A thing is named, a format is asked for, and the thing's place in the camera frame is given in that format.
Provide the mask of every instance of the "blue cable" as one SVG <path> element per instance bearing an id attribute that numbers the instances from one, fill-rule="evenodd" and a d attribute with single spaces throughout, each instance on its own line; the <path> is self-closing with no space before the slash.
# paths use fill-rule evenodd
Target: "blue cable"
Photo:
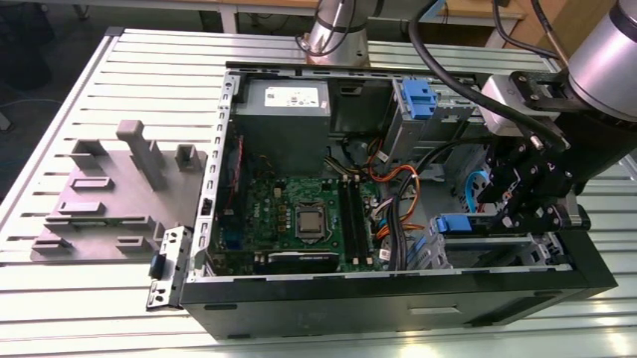
<path id="1" fill-rule="evenodd" d="M 477 170 L 475 172 L 468 174 L 467 177 L 467 182 L 464 183 L 464 198 L 467 198 L 467 206 L 468 206 L 468 212 L 474 213 L 475 212 L 475 202 L 474 202 L 474 194 L 471 191 L 471 186 L 474 184 L 474 180 L 478 177 L 478 175 L 482 175 L 482 178 L 485 178 L 486 181 L 489 181 L 489 175 L 483 170 Z"/>

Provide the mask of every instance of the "screw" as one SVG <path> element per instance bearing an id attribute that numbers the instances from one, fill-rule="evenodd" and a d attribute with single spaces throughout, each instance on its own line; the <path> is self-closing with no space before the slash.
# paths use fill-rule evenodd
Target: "screw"
<path id="1" fill-rule="evenodd" d="M 514 226 L 514 223 L 511 222 L 509 216 L 505 216 L 505 217 L 502 218 L 502 224 L 505 225 L 505 227 L 513 227 L 513 226 Z"/>
<path id="2" fill-rule="evenodd" d="M 530 137 L 530 142 L 538 151 L 541 151 L 545 148 L 545 145 L 541 142 L 539 138 L 537 138 L 537 136 Z"/>

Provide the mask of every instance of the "ram slot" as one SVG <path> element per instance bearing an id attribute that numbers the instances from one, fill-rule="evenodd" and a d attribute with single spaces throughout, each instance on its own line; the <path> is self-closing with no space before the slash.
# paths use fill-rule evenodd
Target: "ram slot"
<path id="1" fill-rule="evenodd" d="M 350 211 L 356 242 L 356 257 L 358 262 L 362 264 L 367 262 L 367 257 L 370 256 L 370 245 L 367 243 L 366 214 L 363 213 L 360 187 L 354 180 L 350 181 Z"/>
<path id="2" fill-rule="evenodd" d="M 346 244 L 346 261 L 351 263 L 356 258 L 358 250 L 351 225 L 350 191 L 346 181 L 338 182 L 338 205 L 340 207 L 342 240 Z"/>

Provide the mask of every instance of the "gray plastic block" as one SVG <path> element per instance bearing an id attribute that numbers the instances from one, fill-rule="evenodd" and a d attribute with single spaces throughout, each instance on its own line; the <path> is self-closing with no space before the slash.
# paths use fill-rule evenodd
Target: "gray plastic block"
<path id="1" fill-rule="evenodd" d="M 152 246 L 143 236 L 119 236 L 116 248 L 123 252 L 152 252 Z"/>
<path id="2" fill-rule="evenodd" d="M 152 143 L 144 141 L 148 153 Z M 205 153 L 196 151 L 196 160 L 205 163 Z M 33 247 L 30 259 L 41 262 L 88 262 L 112 260 L 147 261 L 159 248 L 165 227 L 177 223 L 192 226 L 197 211 L 203 171 L 180 171 L 176 151 L 161 153 L 163 168 L 151 159 L 165 180 L 165 187 L 153 191 L 144 174 L 131 161 L 129 151 L 108 151 L 93 156 L 100 170 L 75 168 L 69 174 L 56 209 L 61 203 L 101 203 L 101 213 L 65 215 L 55 210 L 45 218 L 40 239 L 64 237 L 71 250 Z M 120 249 L 117 238 L 143 237 L 149 250 Z"/>
<path id="3" fill-rule="evenodd" d="M 177 162 L 180 172 L 199 172 L 201 170 L 201 161 L 199 160 L 197 150 L 192 144 L 177 145 L 175 162 Z"/>
<path id="4" fill-rule="evenodd" d="M 57 207 L 57 212 L 63 215 L 72 214 L 101 214 L 105 207 L 99 201 L 89 201 L 84 203 L 72 203 L 63 201 Z"/>
<path id="5" fill-rule="evenodd" d="M 77 178 L 71 182 L 71 188 L 80 190 L 111 190 L 115 186 L 109 177 Z"/>
<path id="6" fill-rule="evenodd" d="M 67 254 L 72 250 L 71 243 L 60 237 L 36 239 L 30 247 L 40 254 Z"/>
<path id="7" fill-rule="evenodd" d="M 77 140 L 71 154 L 68 155 L 77 167 L 83 170 L 100 170 L 97 157 L 108 155 L 99 140 Z"/>
<path id="8" fill-rule="evenodd" d="M 163 177 L 160 167 L 157 166 L 156 155 L 152 154 L 141 132 L 141 121 L 123 120 L 119 123 L 115 134 L 117 138 L 128 144 L 128 148 L 131 148 L 131 153 L 135 158 L 135 164 L 141 169 L 152 190 L 161 190 L 165 187 L 165 178 Z"/>

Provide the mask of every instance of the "metal bracket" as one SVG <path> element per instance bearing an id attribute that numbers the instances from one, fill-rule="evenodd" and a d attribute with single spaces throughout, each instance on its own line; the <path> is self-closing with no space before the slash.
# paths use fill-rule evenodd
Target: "metal bracket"
<path id="1" fill-rule="evenodd" d="M 179 295 L 185 280 L 192 229 L 180 226 L 165 230 L 159 253 L 151 261 L 152 278 L 147 311 L 183 310 Z"/>

